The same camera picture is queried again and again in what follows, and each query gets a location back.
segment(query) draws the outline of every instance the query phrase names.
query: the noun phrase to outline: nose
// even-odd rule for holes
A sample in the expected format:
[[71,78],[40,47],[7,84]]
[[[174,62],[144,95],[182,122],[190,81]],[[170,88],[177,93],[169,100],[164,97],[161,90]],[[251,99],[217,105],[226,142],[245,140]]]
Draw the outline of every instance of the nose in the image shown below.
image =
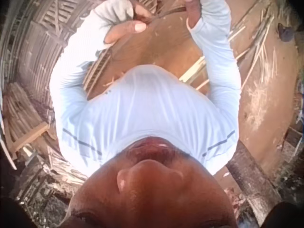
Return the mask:
[[180,171],[154,160],[141,161],[131,168],[120,170],[117,174],[120,193],[145,192],[147,195],[148,191],[157,195],[162,191],[178,192],[182,183],[183,174]]

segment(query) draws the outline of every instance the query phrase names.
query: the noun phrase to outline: fingernail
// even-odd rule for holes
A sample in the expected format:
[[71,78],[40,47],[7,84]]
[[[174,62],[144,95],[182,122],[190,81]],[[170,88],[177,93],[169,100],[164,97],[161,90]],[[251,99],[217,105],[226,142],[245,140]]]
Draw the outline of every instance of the fingernail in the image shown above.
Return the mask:
[[147,25],[144,23],[140,23],[140,24],[136,24],[134,28],[136,32],[143,32],[147,28]]

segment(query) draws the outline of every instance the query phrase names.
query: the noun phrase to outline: finger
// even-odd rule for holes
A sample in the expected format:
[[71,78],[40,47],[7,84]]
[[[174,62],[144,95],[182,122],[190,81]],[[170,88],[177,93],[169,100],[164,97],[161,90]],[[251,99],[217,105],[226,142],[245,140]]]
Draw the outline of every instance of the finger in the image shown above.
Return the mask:
[[145,31],[146,28],[147,25],[141,21],[126,21],[124,23],[113,26],[105,36],[104,43],[112,44],[127,34],[140,33]]
[[146,18],[146,19],[151,18],[153,16],[152,13],[144,5],[142,5],[138,1],[130,0],[130,2],[133,5],[133,9],[134,9],[134,12],[135,12],[136,16],[143,17],[143,18]]
[[201,17],[200,0],[185,0],[186,10],[188,13],[188,25],[193,28]]

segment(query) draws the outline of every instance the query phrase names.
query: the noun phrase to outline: gray stripe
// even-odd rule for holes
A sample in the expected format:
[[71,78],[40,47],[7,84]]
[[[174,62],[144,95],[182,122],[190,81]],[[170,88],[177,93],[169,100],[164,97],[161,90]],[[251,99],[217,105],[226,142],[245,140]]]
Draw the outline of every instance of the gray stripe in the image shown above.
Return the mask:
[[91,148],[92,151],[96,151],[98,153],[98,155],[102,155],[102,153],[97,150],[95,147],[91,146],[90,144],[80,141],[76,136],[74,136],[71,132],[69,132],[67,129],[63,128],[62,129],[63,132],[67,133],[68,135],[70,135],[74,140],[76,140],[80,145],[84,145],[87,146],[89,148]]
[[213,146],[208,147],[207,150],[209,151],[209,150],[213,149],[214,147],[217,147],[217,146],[219,146],[219,145],[221,145],[221,144],[226,143],[226,142],[228,141],[228,139],[229,139],[235,132],[236,132],[236,131],[233,130],[229,135],[227,135],[227,139],[225,139],[225,140],[223,140],[223,141],[220,141],[220,142],[214,144]]

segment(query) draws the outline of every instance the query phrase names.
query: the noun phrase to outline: wooden pole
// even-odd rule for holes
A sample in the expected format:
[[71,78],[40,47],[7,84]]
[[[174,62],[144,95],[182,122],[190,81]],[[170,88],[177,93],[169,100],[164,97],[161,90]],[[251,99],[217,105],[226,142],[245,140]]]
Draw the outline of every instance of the wooden pole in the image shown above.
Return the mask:
[[238,141],[236,152],[226,167],[261,225],[271,209],[282,201],[279,193],[241,141]]

